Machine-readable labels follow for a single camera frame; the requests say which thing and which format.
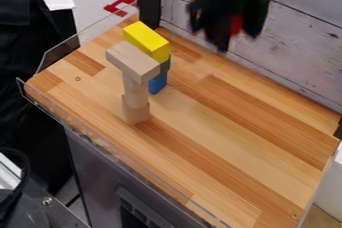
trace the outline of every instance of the yellow block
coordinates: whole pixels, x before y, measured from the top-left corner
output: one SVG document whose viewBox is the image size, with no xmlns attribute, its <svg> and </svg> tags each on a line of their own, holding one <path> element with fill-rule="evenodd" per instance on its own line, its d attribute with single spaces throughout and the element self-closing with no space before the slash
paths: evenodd
<svg viewBox="0 0 342 228">
<path fill-rule="evenodd" d="M 123 37 L 159 63 L 169 59 L 171 44 L 150 27 L 138 21 L 123 29 Z"/>
</svg>

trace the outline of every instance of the stacked blocks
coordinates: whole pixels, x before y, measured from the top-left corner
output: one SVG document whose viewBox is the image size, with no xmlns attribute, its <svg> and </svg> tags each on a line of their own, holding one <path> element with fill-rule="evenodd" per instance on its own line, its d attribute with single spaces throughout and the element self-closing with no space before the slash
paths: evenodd
<svg viewBox="0 0 342 228">
<path fill-rule="evenodd" d="M 122 109 L 128 124 L 148 120 L 147 83 L 160 74 L 160 64 L 128 42 L 121 42 L 106 52 L 107 60 L 122 71 L 125 94 Z"/>
<path fill-rule="evenodd" d="M 149 92 L 157 94 L 167 85 L 167 72 L 171 64 L 171 44 L 154 30 L 138 21 L 123 29 L 126 41 L 160 63 L 160 75 L 149 82 Z"/>
</svg>

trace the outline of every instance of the wooden tabletop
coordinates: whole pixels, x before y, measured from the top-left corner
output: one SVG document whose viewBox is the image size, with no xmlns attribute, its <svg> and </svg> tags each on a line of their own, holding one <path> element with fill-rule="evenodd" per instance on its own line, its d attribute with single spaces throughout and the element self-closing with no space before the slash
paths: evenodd
<svg viewBox="0 0 342 228">
<path fill-rule="evenodd" d="M 152 118 L 128 126 L 122 76 L 105 51 L 136 19 L 42 71 L 26 92 L 213 225 L 224 227 L 197 205 L 234 228 L 296 227 L 341 116 L 160 28 L 173 48 L 169 85 L 150 96 Z"/>
</svg>

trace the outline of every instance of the metal stand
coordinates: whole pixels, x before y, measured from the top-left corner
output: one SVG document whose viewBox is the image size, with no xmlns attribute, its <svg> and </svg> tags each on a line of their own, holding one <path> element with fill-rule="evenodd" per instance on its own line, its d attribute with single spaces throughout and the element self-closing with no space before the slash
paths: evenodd
<svg viewBox="0 0 342 228">
<path fill-rule="evenodd" d="M 122 166 L 120 160 L 101 152 L 87 139 L 67 129 L 65 131 L 76 180 L 93 228 L 126 228 L 121 222 L 120 206 L 132 212 L 146 227 L 208 227 L 201 219 L 187 213 L 185 208 L 177 206 L 167 195 L 139 180 L 133 170 Z"/>
</svg>

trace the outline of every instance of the red part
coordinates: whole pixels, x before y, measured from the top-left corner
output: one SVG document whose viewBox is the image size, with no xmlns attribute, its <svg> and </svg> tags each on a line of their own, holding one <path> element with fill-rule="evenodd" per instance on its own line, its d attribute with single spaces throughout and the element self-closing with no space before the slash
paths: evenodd
<svg viewBox="0 0 342 228">
<path fill-rule="evenodd" d="M 243 26 L 243 15 L 234 15 L 229 17 L 230 20 L 230 36 L 239 34 Z"/>
<path fill-rule="evenodd" d="M 117 0 L 113 2 L 112 4 L 105 6 L 104 9 L 108 12 L 115 13 L 115 15 L 117 16 L 124 17 L 125 15 L 127 15 L 127 12 L 121 9 L 118 9 L 117 6 L 121 3 L 125 3 L 125 4 L 129 4 L 129 5 L 136 7 L 136 3 L 134 2 L 135 0 Z"/>
</svg>

